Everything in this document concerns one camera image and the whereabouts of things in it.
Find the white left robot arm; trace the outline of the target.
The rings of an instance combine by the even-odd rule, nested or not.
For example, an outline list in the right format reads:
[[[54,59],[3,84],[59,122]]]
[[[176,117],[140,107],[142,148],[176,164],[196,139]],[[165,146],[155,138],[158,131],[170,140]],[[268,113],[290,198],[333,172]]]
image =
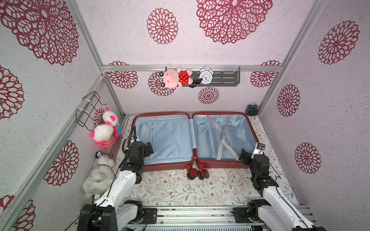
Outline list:
[[[119,205],[131,187],[141,182],[144,159],[153,153],[150,142],[134,141],[128,146],[108,191],[94,204],[81,209],[78,231],[121,231],[130,223],[143,223],[144,227],[151,223],[142,202],[127,200]]]

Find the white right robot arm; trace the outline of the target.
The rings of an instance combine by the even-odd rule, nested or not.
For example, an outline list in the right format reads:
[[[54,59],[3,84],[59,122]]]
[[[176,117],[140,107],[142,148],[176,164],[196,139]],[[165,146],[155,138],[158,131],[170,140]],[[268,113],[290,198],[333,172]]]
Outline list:
[[[269,175],[269,158],[263,150],[248,153],[241,150],[239,160],[249,166],[251,181],[262,199],[251,200],[246,207],[233,208],[236,223],[263,222],[273,231],[324,231],[307,219],[283,194],[276,181]]]

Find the red hard-shell suitcase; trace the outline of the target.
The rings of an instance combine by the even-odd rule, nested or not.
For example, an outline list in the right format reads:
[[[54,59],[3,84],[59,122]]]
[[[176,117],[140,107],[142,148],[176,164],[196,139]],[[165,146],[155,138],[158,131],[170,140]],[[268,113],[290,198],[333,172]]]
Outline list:
[[[144,160],[145,172],[186,169],[191,178],[206,178],[210,168],[247,168],[239,161],[241,150],[253,153],[259,142],[241,112],[142,114],[134,118],[131,132],[129,138],[136,134],[153,147]]]

